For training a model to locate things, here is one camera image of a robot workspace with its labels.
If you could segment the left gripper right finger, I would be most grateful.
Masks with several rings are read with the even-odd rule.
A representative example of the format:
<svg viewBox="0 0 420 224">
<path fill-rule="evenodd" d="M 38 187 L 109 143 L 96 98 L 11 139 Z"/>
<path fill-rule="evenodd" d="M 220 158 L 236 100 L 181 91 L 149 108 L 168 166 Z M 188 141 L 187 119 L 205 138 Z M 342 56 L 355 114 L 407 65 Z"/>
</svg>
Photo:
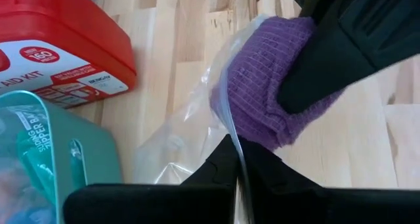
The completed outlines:
<svg viewBox="0 0 420 224">
<path fill-rule="evenodd" d="M 256 223 L 419 224 L 419 191 L 322 187 L 258 143 L 240 140 Z"/>
</svg>

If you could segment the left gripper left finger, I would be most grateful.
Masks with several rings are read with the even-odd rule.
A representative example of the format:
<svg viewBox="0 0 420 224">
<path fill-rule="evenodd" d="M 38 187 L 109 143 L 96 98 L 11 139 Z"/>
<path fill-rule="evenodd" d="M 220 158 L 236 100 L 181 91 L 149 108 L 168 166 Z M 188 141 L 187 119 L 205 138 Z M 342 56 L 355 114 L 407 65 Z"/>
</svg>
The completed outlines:
<svg viewBox="0 0 420 224">
<path fill-rule="evenodd" d="M 226 135 L 179 185 L 95 184 L 67 197 L 70 224 L 229 224 L 234 222 L 239 159 Z"/>
</svg>

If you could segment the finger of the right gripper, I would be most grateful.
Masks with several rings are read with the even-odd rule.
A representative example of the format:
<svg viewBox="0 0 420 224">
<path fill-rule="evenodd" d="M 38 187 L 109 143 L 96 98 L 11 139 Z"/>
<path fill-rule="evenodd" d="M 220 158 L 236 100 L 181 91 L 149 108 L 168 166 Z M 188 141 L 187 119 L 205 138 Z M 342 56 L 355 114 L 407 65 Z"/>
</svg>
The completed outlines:
<svg viewBox="0 0 420 224">
<path fill-rule="evenodd" d="M 300 113 L 375 72 L 339 21 L 323 20 L 283 79 L 277 102 L 288 113 Z"/>
</svg>

